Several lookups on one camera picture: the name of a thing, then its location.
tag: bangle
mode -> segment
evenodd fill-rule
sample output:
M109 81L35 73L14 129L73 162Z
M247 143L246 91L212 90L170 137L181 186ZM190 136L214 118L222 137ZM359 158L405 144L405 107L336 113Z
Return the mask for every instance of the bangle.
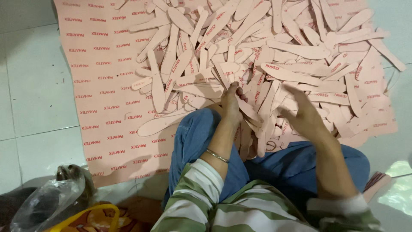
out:
M225 162L225 163L229 163L229 160L227 160L227 159L225 159L225 158L222 158L222 157L216 155L215 152L213 152L213 151L211 151L211 150L209 150L209 149L206 149L206 151L207 151L209 154L211 154L212 156L218 158L219 160L221 160L221 161L223 161L223 162Z

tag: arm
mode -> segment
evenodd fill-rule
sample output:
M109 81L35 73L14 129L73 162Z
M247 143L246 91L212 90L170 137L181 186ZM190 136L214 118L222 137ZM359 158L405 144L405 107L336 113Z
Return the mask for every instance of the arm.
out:
M222 95L220 121L208 148L225 159L230 158L235 130L242 120L235 97L238 83L231 84ZM204 152L192 164L187 164L167 202L165 211L152 231L206 231L209 211L219 202L227 173L227 163Z
M298 103L297 115L282 110L291 125L309 139L316 149L318 198L310 199L307 212L322 232L382 231L363 195L356 189L348 171L339 141L323 124L322 118L299 90L285 86Z
M316 148L316 181L320 199L348 199L359 194L343 157L339 141L323 124L322 118L306 95L285 86L295 96L299 110L296 117L282 110L293 128L309 139Z
M240 121L243 119L239 112L239 105L235 96L235 92L240 95L241 99L245 99L242 90L238 87L238 82L233 82L227 92L223 93L222 99L222 120L220 121L216 131L209 143L208 149L215 152L218 156L230 159L230 152L233 146L233 139ZM200 158L210 164L222 177L226 178L227 163L214 157L208 152L204 152Z

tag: green and white striped sleeve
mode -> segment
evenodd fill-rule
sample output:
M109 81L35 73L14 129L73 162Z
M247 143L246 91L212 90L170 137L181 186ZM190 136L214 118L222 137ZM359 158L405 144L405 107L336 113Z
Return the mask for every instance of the green and white striped sleeve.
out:
M383 231L362 194L339 201L310 199L307 213L321 232Z
M208 213L219 202L223 179L207 162L187 164L152 231L206 231Z

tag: jeans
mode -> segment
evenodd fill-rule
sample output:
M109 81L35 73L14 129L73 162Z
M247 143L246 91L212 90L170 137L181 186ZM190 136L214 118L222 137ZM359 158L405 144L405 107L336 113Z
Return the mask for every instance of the jeans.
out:
M219 122L219 113L208 108L196 110L180 122L175 135L164 206L173 194L186 164L195 162L206 151ZM363 192L369 177L369 161L362 152L346 145L341 147L352 180L358 190ZM232 145L219 201L232 196L252 180L263 180L305 211L307 200L316 197L317 193L315 165L316 151L307 141L292 142L286 149L267 152L263 158L246 162L242 162L236 147Z

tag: white tile floor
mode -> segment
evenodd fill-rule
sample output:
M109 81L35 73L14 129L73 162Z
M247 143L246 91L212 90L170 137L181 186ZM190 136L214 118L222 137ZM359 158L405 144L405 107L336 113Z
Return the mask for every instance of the white tile floor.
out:
M409 65L390 94L399 132L370 138L360 150L370 159L372 174L409 174L412 2L372 0L370 5L377 26L392 33L385 43ZM57 29L51 0L0 1L0 194L41 185L60 164L86 164L71 74ZM391 76L393 68L385 71ZM167 176L158 176L143 184L131 181L109 186L101 190L100 198L116 203L139 192L161 199L166 187ZM411 189L411 176L396 178L371 201L387 231L412 228Z

